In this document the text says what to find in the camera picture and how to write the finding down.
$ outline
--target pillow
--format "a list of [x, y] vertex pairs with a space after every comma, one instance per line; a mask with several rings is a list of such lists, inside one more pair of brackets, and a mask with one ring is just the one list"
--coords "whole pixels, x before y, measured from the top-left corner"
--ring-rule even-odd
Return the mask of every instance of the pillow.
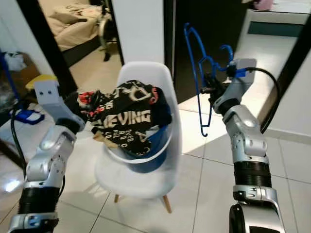
[[47, 22], [54, 36], [60, 34], [68, 26], [61, 21], [50, 17], [47, 17]]
[[64, 14], [64, 13], [54, 13], [53, 15], [50, 16], [51, 18], [55, 18], [62, 23], [65, 24], [74, 24], [79, 21], [79, 18], [70, 14]]

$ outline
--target white chair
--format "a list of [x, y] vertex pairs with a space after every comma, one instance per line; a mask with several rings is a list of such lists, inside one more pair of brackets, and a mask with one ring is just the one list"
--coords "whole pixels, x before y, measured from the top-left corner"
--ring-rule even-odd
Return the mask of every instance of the white chair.
[[173, 114], [173, 133], [167, 147], [167, 159], [161, 167], [152, 172], [136, 173], [126, 164], [113, 159], [104, 145], [96, 163], [95, 176], [103, 188], [116, 194], [115, 202], [118, 202], [119, 195], [146, 199], [163, 197], [166, 208], [171, 213], [167, 194], [177, 181], [182, 146], [180, 117], [172, 78], [163, 64], [130, 62], [122, 67], [117, 85], [129, 80], [152, 84], [164, 92]]

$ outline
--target beige bedsheet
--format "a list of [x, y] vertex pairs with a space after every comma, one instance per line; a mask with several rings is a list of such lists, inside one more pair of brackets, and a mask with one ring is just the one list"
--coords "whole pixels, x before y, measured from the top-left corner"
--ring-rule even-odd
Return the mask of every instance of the beige bedsheet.
[[65, 28], [55, 37], [60, 50], [69, 50], [96, 37], [98, 34], [96, 23], [96, 18], [87, 18], [87, 22], [78, 22]]

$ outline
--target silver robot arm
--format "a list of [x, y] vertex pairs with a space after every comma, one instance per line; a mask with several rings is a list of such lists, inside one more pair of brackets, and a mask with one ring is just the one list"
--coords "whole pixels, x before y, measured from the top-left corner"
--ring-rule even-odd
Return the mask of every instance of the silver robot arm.
[[51, 233], [58, 223], [55, 209], [66, 163], [73, 151], [75, 134], [84, 129], [85, 122], [65, 105], [57, 88], [57, 81], [35, 83], [38, 103], [56, 124], [27, 165], [18, 214], [12, 217], [8, 233]]
[[[237, 69], [255, 67], [255, 59], [240, 59], [231, 63]], [[223, 122], [231, 139], [236, 185], [233, 197], [238, 202], [230, 209], [230, 233], [285, 233], [276, 190], [272, 188], [267, 143], [260, 132], [260, 124], [245, 105], [242, 96], [254, 81], [254, 72], [232, 78], [229, 86], [210, 92], [215, 112], [223, 115]]]

